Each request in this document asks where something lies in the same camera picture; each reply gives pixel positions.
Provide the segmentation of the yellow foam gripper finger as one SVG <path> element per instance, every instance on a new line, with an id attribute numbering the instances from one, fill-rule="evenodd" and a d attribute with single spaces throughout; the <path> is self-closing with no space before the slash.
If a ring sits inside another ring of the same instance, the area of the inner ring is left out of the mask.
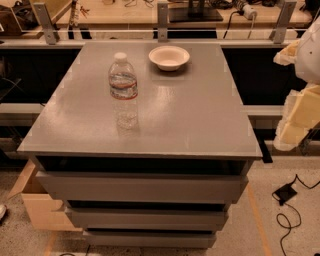
<path id="1" fill-rule="evenodd" d="M 295 40 L 294 42 L 290 43 L 274 56 L 273 62 L 283 66 L 294 64 L 296 61 L 298 45 L 299 40 Z"/>
<path id="2" fill-rule="evenodd" d="M 308 83 L 301 91 L 291 90 L 276 128 L 274 147 L 280 151 L 294 149 L 319 122 L 320 86 Z"/>

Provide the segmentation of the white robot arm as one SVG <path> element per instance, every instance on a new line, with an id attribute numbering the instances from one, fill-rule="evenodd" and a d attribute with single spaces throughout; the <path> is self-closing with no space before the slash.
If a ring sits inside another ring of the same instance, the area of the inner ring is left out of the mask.
<path id="1" fill-rule="evenodd" d="M 293 64 L 295 75 L 307 83 L 300 92 L 289 92 L 276 128 L 274 147 L 290 151 L 320 122 L 320 17 L 299 40 L 278 52 L 273 61 L 283 66 Z"/>

